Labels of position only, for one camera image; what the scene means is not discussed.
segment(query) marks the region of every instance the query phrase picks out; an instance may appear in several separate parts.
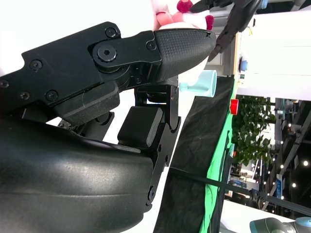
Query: pink plush toy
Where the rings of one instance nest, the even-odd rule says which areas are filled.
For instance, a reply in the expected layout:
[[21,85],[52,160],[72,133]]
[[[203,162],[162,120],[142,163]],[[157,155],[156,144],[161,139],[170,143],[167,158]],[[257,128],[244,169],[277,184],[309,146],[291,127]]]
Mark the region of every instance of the pink plush toy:
[[178,12],[171,15],[167,11],[159,11],[156,13],[156,19],[160,25],[158,29],[168,28],[170,26],[163,27],[165,25],[171,25],[173,23],[188,23],[195,28],[211,30],[213,27],[214,17],[211,15],[205,16],[206,13],[191,13],[190,8],[193,6],[190,0],[180,0],[177,4]]

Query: red pom-pom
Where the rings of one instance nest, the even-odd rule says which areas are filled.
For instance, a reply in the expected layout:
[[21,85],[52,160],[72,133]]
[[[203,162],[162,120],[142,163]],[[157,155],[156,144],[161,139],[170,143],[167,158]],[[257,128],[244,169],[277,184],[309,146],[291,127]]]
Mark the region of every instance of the red pom-pom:
[[237,115],[239,109],[239,100],[237,99],[231,99],[230,100],[230,113],[232,115]]
[[193,3],[189,0],[186,2],[183,2],[180,0],[177,3],[177,10],[180,11],[181,13],[187,13],[190,11],[190,8],[193,6]]
[[207,28],[206,30],[212,30],[213,28],[213,23],[214,23],[214,16],[205,16],[205,20],[206,20],[206,25],[207,25]]

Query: metal pole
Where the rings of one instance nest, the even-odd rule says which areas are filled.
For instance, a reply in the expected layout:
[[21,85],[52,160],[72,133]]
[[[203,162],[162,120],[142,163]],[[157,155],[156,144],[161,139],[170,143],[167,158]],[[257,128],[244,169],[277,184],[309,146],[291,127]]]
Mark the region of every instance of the metal pole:
[[261,197],[262,199],[264,199],[266,201],[266,203],[267,202],[271,202],[273,204],[276,204],[276,205],[279,205],[279,206],[283,206],[283,207],[291,209],[293,211],[300,212],[300,213],[302,213],[304,215],[311,216],[311,209],[309,209],[309,208],[307,208],[305,206],[298,205],[298,204],[295,204],[295,203],[292,203],[292,202],[289,202],[289,201],[286,201],[286,200],[280,200],[279,198],[270,197],[270,196],[267,195],[267,193],[258,192],[255,189],[252,189],[250,191],[250,190],[247,190],[245,188],[240,188],[240,187],[237,187],[237,186],[233,186],[233,185],[230,185],[230,184],[227,184],[227,183],[224,183],[224,182],[215,181],[215,180],[212,180],[212,179],[209,179],[209,178],[205,178],[205,177],[200,177],[198,175],[195,175],[195,174],[192,174],[192,173],[188,173],[186,171],[179,170],[179,169],[174,168],[174,167],[171,167],[169,172],[173,173],[173,174],[176,174],[176,175],[180,175],[180,176],[185,177],[185,178],[189,178],[189,179],[194,180],[194,181],[198,181],[198,182],[206,183],[206,184],[209,184],[209,185],[212,185],[212,186],[224,188],[224,189],[236,192],[236,193],[242,193],[242,194],[251,196],[253,198]]
[[[310,127],[310,124],[311,124],[311,111],[309,112],[303,126],[301,127],[301,134],[300,136],[295,140],[294,142],[294,145],[293,147],[291,148],[291,151],[289,152],[286,160],[285,160],[285,163],[284,163],[284,168],[281,169],[280,171],[280,175],[283,175],[288,167],[288,165],[290,164],[291,160],[294,158],[294,156],[296,155],[296,152],[300,146],[300,143],[303,141],[304,137],[305,137],[305,134],[308,132],[309,130],[309,127]],[[273,185],[271,191],[270,191],[270,196],[273,196],[274,192],[276,190],[276,184]],[[262,209],[261,210],[265,210],[266,207],[268,206],[269,202],[266,201],[266,203],[263,205]]]
[[258,192],[258,196],[263,198],[267,202],[271,202],[272,204],[276,204],[278,206],[285,207],[287,209],[302,213],[304,215],[311,216],[311,209],[309,209],[305,206],[298,205],[298,204],[292,203],[290,201],[281,200],[281,199],[276,198],[276,197],[270,197],[266,193],[263,193],[263,192]]
[[306,0],[295,0],[294,6],[292,7],[291,11],[299,11],[305,1]]

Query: green leaves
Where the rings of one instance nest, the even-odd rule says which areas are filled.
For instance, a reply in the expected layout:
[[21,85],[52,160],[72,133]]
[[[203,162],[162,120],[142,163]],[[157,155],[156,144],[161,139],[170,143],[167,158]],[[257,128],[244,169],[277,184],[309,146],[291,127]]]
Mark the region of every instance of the green leaves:
[[263,158],[265,163],[272,161],[270,140],[263,139],[260,133],[275,120],[270,98],[239,96],[239,112],[232,120],[232,143],[237,146],[235,159],[238,162],[247,165],[258,158]]

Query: stuffed toy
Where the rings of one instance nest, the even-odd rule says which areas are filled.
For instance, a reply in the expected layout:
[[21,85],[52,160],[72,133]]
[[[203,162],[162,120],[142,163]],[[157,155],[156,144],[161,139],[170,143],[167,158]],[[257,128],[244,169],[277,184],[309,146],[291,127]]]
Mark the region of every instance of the stuffed toy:
[[166,28],[200,28],[211,30],[213,27],[214,17],[209,15],[209,12],[191,13],[190,8],[193,3],[190,0],[180,0],[177,3],[178,12],[170,14],[168,7],[163,7],[166,10],[159,10],[156,12],[156,19],[158,21],[159,29]]

